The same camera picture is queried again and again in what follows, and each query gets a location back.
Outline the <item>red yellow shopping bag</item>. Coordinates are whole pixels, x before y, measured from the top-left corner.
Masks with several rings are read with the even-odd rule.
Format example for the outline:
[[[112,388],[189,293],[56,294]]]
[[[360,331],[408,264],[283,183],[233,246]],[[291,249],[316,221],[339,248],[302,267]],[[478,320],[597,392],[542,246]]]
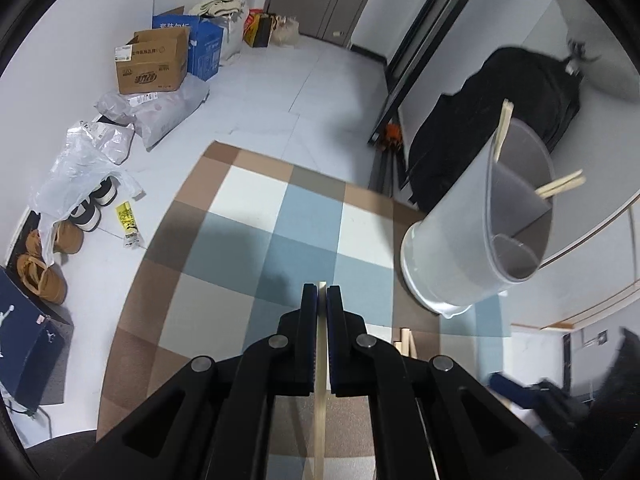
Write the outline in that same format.
[[[269,46],[274,15],[262,9],[250,9],[244,23],[243,40],[251,48]]]

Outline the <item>checkered table mat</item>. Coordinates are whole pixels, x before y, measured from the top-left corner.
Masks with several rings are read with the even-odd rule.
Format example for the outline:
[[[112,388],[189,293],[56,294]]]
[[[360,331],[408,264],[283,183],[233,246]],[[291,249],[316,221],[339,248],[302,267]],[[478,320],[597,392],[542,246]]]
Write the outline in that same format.
[[[108,356],[98,430],[106,434],[186,362],[221,361],[273,334],[307,283],[341,289],[347,310],[386,341],[410,330],[485,378],[509,366],[497,299],[439,318],[405,289],[399,245],[420,214],[390,198],[216,142],[183,182],[149,242]]]

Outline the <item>chopstick in holder rear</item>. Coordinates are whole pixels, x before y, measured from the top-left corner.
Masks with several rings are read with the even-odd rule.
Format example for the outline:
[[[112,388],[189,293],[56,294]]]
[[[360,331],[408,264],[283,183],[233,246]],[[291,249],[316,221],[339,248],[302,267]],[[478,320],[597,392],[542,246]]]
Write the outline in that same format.
[[[509,100],[504,100],[502,103],[498,127],[495,134],[494,162],[498,162],[500,158],[504,141],[506,140],[506,136],[509,132],[513,110],[513,103]]]

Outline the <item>brown shoe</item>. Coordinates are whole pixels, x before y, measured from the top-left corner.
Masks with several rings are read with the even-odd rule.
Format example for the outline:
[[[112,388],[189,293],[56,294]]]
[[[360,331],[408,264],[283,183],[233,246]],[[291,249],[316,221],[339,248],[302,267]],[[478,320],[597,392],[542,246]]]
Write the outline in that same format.
[[[53,266],[47,266],[32,255],[20,255],[16,260],[17,274],[22,284],[41,300],[62,304],[67,292],[66,281]]]

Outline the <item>wooden chopstick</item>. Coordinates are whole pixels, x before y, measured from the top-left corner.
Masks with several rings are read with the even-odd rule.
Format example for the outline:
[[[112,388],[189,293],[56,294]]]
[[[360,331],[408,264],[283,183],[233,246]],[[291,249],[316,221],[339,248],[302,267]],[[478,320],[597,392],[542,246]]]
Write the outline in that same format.
[[[413,333],[410,328],[403,327],[399,332],[398,341],[394,342],[394,347],[399,351],[402,356],[408,356],[408,358],[416,359],[418,357],[418,350],[416,350],[416,341],[414,340]]]
[[[314,382],[314,478],[324,478],[326,458],[326,399],[328,398],[328,329],[326,328],[326,282],[318,283],[316,381]]]

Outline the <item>white plastic bag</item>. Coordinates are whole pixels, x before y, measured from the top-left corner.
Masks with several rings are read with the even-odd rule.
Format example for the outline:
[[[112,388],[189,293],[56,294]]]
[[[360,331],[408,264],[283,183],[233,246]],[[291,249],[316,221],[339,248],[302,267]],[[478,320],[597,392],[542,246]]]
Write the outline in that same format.
[[[52,221],[63,220],[109,177],[123,185],[131,197],[141,196],[141,185],[122,168],[132,140],[133,125],[84,120],[73,124],[43,184],[32,193],[32,210]]]

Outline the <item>brown cardboard box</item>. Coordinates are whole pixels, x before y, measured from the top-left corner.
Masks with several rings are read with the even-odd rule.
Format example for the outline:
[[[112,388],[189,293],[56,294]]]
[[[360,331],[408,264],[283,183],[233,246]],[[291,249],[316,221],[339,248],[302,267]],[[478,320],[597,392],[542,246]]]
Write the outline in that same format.
[[[114,49],[120,94],[175,91],[188,68],[187,27],[135,32],[128,44]]]

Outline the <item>blue cardboard box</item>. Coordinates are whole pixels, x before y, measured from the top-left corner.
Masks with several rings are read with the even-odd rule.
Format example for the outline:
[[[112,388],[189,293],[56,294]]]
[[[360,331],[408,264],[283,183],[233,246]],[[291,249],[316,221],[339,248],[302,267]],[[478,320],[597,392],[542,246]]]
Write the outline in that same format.
[[[179,26],[190,29],[188,72],[208,81],[218,73],[224,30],[197,15],[163,13],[152,18],[153,28]]]

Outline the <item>cream cloth bundle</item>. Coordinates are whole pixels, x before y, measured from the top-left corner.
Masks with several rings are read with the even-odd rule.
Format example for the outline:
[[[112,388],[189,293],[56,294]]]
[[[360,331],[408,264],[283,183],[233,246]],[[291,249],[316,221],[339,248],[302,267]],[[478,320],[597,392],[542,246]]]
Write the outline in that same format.
[[[244,25],[249,13],[246,0],[202,0],[188,11],[189,15],[209,20],[224,31],[220,55],[221,65],[233,63],[240,54]]]

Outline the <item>black backpack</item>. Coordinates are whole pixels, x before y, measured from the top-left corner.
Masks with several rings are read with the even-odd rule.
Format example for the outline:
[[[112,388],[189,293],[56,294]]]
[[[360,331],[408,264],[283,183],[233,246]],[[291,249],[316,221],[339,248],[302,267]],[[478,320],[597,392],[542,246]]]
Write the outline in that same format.
[[[429,212],[498,127],[504,101],[553,151],[580,110],[584,75],[571,58],[502,47],[454,94],[440,96],[408,155],[409,202]]]

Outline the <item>navy jordan shoe box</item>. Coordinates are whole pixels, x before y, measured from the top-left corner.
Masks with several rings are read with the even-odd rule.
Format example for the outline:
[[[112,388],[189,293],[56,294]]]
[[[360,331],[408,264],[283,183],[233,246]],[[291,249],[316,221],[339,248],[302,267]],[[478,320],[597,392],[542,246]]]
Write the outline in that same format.
[[[1,383],[16,402],[35,411],[65,340],[6,269],[1,269],[0,296]]]

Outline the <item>black tripod stand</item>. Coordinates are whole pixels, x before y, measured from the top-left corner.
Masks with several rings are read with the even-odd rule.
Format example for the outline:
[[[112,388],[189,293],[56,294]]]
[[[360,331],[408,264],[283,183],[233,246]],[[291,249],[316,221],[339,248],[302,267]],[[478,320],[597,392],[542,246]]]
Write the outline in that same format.
[[[387,98],[368,143],[374,145],[470,0],[426,0],[385,71]]]

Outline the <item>grey utensil holder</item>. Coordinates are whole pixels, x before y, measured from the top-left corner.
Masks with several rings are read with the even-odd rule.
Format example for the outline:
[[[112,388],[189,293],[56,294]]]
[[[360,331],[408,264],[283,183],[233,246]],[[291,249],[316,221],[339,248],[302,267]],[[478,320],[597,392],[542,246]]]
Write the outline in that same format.
[[[553,202],[537,188],[554,178],[544,142],[512,120],[499,155],[487,142],[445,197],[410,226],[400,267],[425,309],[453,318],[526,282],[547,250]]]

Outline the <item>wooden chopstick on mat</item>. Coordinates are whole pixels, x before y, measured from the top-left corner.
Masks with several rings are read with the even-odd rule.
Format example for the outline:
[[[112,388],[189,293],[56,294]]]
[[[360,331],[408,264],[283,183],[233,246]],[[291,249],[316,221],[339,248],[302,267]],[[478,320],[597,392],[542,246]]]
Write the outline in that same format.
[[[398,341],[394,342],[394,347],[399,351],[402,356],[408,356],[408,358],[416,359],[418,357],[418,350],[416,350],[416,341],[414,340],[413,333],[410,328],[403,327],[399,332]]]

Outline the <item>chopstick in holder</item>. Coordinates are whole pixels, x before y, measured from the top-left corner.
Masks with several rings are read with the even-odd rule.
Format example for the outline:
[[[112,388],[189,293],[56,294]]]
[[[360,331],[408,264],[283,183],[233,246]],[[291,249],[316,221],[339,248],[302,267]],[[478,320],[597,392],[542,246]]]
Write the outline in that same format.
[[[504,141],[506,140],[506,136],[509,132],[513,110],[513,103],[509,100],[504,100],[502,103],[498,127],[495,134],[494,162],[498,162],[500,158]]]
[[[548,198],[555,196],[555,194],[570,190],[571,188],[577,188],[585,182],[586,177],[582,174],[582,170],[577,170],[565,177],[557,178],[548,184],[537,188],[536,193],[542,198]]]
[[[558,183],[555,186],[548,185],[545,188],[540,188],[536,191],[537,195],[544,200],[548,200],[549,198],[570,191],[573,188],[579,188],[586,182],[585,176],[574,177],[572,180],[567,180],[562,183]]]

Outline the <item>grey mailer bag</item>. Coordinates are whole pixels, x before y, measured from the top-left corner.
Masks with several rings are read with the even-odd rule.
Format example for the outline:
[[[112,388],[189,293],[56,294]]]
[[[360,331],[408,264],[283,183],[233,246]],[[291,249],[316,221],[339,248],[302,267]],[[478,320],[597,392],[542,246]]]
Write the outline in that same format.
[[[144,148],[149,152],[171,130],[192,115],[209,95],[209,84],[192,74],[186,74],[175,91],[153,91],[120,94],[115,90],[104,93],[94,107],[117,125],[133,125]]]

